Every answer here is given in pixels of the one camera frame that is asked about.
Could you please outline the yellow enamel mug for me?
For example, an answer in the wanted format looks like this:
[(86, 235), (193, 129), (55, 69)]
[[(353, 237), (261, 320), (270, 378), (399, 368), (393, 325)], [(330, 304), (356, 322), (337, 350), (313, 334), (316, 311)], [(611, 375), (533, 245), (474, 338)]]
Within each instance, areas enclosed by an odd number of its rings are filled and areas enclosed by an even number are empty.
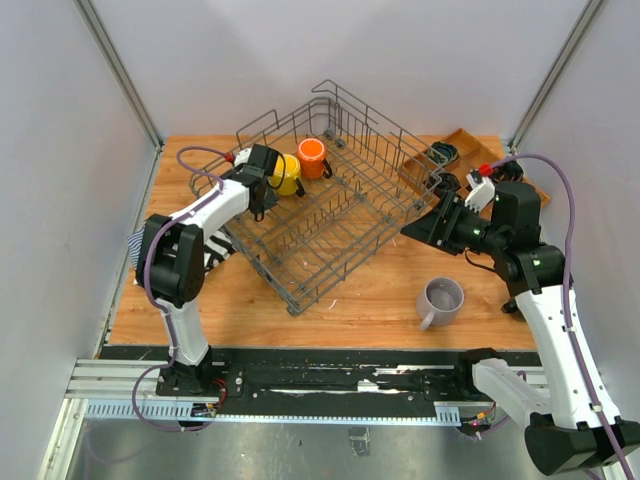
[(306, 194), (302, 184), (301, 164), (296, 156), (281, 154), (276, 162), (269, 185), (279, 196), (303, 197)]

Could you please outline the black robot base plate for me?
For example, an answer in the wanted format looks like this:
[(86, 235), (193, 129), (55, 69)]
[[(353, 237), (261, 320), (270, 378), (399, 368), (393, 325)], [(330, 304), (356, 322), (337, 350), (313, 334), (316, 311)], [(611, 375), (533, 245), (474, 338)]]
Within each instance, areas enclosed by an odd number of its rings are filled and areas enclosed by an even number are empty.
[[(204, 395), (171, 394), (161, 367), (165, 352), (153, 346), (109, 346), (101, 358), (76, 364), (72, 390), (138, 401), (189, 400), (221, 408), (231, 399), (268, 398), (286, 402), (310, 398), (321, 405), (366, 405), (404, 399), (459, 409), (461, 425), (487, 425), (508, 417), (485, 395), (460, 390), (455, 368), (470, 350), (212, 348), (214, 379)], [(547, 383), (532, 351), (496, 351), (511, 369), (541, 394)]]

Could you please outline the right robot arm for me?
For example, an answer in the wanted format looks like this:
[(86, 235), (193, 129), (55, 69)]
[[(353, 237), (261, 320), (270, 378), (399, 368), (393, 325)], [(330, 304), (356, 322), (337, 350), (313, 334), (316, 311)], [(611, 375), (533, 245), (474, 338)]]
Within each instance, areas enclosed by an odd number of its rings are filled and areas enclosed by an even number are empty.
[(491, 257), (510, 294), (506, 313), (520, 313), (534, 336), (547, 380), (541, 394), (491, 348), (460, 355), (455, 392), (485, 395), (524, 431), (527, 452), (550, 476), (621, 462), (639, 446), (639, 424), (624, 420), (604, 387), (582, 331), (565, 274), (567, 253), (540, 239), (541, 200), (526, 183), (497, 185), (490, 219), (446, 193), (402, 234), (451, 255)]

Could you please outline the orange ceramic mug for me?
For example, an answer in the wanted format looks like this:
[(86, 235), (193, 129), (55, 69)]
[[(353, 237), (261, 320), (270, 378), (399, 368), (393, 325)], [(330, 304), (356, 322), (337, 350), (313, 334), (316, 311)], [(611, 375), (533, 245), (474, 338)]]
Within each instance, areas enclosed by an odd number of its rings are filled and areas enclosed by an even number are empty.
[(297, 158), (300, 162), (301, 173), (307, 179), (329, 179), (333, 170), (327, 160), (327, 148), (317, 138), (306, 138), (297, 147)]

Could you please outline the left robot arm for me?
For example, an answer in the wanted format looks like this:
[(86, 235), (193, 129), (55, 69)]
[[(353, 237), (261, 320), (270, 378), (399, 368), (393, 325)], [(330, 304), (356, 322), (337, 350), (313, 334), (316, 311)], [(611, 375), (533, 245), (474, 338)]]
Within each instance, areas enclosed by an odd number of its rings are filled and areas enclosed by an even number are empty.
[[(217, 154), (231, 167), (222, 174), (196, 169), (182, 159), (189, 151)], [(136, 282), (160, 311), (168, 334), (169, 360), (161, 371), (171, 394), (200, 396), (218, 383), (198, 305), (206, 270), (217, 259), (206, 242), (245, 211), (257, 221), (264, 218), (266, 199), (273, 191), (270, 180), (283, 158), (260, 144), (238, 154), (201, 146), (188, 146), (176, 154), (179, 165), (211, 180), (213, 186), (171, 215), (150, 216), (136, 258)]]

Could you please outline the black mug white inside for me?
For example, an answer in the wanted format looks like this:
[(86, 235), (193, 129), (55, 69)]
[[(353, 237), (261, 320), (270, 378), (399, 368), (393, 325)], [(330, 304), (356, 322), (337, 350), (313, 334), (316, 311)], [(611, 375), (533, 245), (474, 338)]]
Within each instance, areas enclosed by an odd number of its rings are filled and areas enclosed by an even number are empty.
[(510, 298), (501, 306), (501, 312), (511, 316), (512, 318), (520, 318), (522, 316), (515, 298)]

